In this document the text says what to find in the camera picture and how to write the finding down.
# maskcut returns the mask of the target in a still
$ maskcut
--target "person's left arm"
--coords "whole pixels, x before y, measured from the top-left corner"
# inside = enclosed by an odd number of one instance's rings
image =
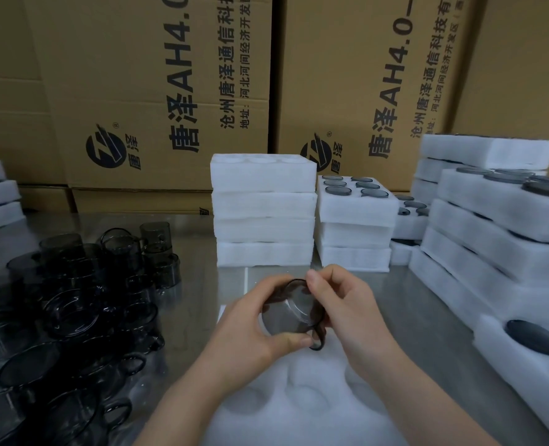
[[[209,343],[165,393],[134,446],[196,446],[223,399],[282,356],[311,346],[307,334],[267,337],[258,325],[262,306],[290,275],[267,277],[225,309]]]

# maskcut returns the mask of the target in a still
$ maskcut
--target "person's right thumb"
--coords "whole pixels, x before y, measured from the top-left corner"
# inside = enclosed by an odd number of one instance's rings
[[[340,303],[338,294],[332,289],[329,283],[313,269],[308,270],[305,275],[308,288],[314,297],[322,304],[327,312],[334,310]]]

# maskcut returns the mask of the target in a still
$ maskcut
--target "brown cardboard box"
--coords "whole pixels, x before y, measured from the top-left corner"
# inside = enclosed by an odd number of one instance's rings
[[[34,210],[53,213],[76,212],[71,190],[54,186],[23,186],[18,190],[21,194],[21,206],[24,210]]]
[[[74,189],[79,213],[175,213],[211,215],[211,191]]]
[[[0,159],[19,183],[66,183],[23,0],[0,0]]]
[[[25,2],[71,187],[209,190],[213,153],[267,151],[271,0]]]
[[[549,0],[488,0],[453,133],[549,139]]]
[[[421,135],[444,131],[473,2],[286,0],[278,152],[408,191]]]

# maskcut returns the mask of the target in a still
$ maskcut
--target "stainless steel table surface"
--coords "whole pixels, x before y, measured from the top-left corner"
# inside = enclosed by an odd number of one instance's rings
[[[182,283],[168,295],[171,303],[161,310],[165,348],[150,360],[150,371],[137,377],[137,383],[131,382],[140,390],[137,398],[133,397],[134,412],[112,439],[113,444],[123,446],[131,443],[165,388],[202,351],[222,304],[240,297],[266,275],[289,272],[303,277],[308,269],[217,268],[211,216],[38,213],[0,228],[0,275],[5,275],[6,262],[32,251],[45,237],[76,231],[85,242],[93,242],[111,227],[138,232],[138,226],[149,221],[171,223]],[[319,267],[317,255],[313,266]],[[395,266],[390,273],[357,275],[371,286],[390,330],[408,356],[497,441],[503,445],[549,445],[544,425],[472,346],[472,332],[408,268]]]

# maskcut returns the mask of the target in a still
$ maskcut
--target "black circular logo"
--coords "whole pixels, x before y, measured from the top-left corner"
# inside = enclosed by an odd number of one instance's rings
[[[97,125],[95,139],[92,135],[87,139],[87,155],[98,166],[112,169],[125,161],[126,146],[118,136]]]
[[[308,156],[308,145],[312,150]],[[320,139],[320,136],[314,133],[314,138],[310,142],[306,142],[301,149],[300,155],[308,158],[317,165],[317,172],[323,171],[330,164],[332,159],[332,150],[328,142]]]

